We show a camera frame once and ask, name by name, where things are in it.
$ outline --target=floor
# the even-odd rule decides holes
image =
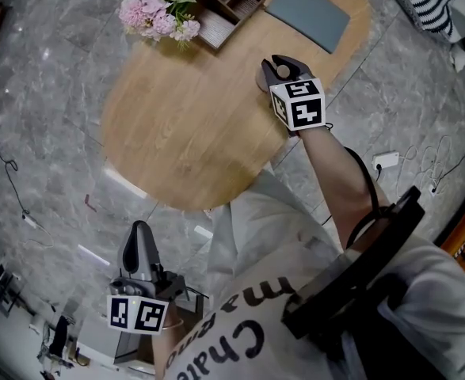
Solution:
[[[164,266],[205,291],[209,241],[194,228],[212,230],[211,220],[128,191],[109,177],[101,153],[102,104],[134,41],[117,19],[121,0],[7,2],[12,9],[0,34],[0,148],[19,165],[13,180],[24,206],[55,243],[45,249],[29,241],[51,244],[47,234],[22,222],[0,162],[0,243],[26,283],[23,297],[49,320],[50,304],[78,321],[89,310],[105,312],[112,269],[94,263],[78,245],[114,263],[136,219],[150,224]],[[416,31],[395,0],[370,3],[368,40],[326,92],[328,118],[333,133],[367,165],[373,154],[389,150],[406,156],[384,170],[379,183],[392,201],[412,184],[421,187],[426,215],[417,232],[433,239],[465,194],[465,161],[436,196],[428,190],[432,170],[423,173],[435,167],[437,176],[465,153],[465,71],[455,73],[447,48]],[[325,221],[329,214],[302,143],[287,141],[272,164]],[[85,205],[86,195],[95,211]],[[332,220],[325,228],[337,240]]]

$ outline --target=wooden organizer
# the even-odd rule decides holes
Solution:
[[[265,0],[197,0],[189,12],[200,22],[199,38],[218,50]]]

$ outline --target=person's arm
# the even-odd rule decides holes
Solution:
[[[345,247],[354,227],[372,210],[364,175],[355,159],[327,129],[311,128],[299,135]],[[377,184],[375,187],[379,205],[388,206],[382,189]]]
[[[167,310],[166,320],[163,323],[162,333],[152,336],[154,372],[156,380],[162,380],[165,374],[166,362],[172,350],[185,335],[185,327],[179,325],[182,320],[177,315],[176,305],[171,302]]]

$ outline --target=power outlet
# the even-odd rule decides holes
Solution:
[[[376,170],[376,166],[380,165],[382,169],[396,166],[399,163],[399,152],[392,151],[386,152],[385,154],[378,154],[373,156],[373,170]]]

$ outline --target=oval table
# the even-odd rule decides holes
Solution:
[[[102,116],[105,155],[127,180],[181,210],[224,204],[245,190],[287,133],[255,83],[272,54],[305,62],[324,88],[368,36],[368,0],[330,0],[350,22],[330,55],[258,10],[214,52],[195,42],[138,42]]]

